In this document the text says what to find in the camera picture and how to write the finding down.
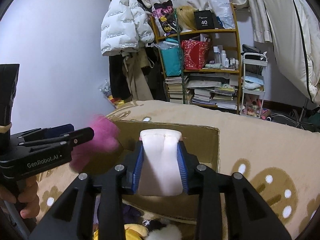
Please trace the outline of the person's left hand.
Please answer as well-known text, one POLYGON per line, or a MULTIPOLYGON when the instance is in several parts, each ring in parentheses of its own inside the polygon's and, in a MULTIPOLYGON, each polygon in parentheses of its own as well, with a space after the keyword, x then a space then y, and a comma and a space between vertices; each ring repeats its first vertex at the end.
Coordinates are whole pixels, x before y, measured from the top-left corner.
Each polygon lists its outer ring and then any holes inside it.
POLYGON ((37 195, 38 183, 36 176, 26 179, 26 187, 23 192, 16 198, 8 189, 1 185, 1 199, 12 204, 15 204, 18 200, 20 203, 24 203, 25 207, 20 211, 20 215, 23 219, 36 218, 40 212, 40 199, 37 195))

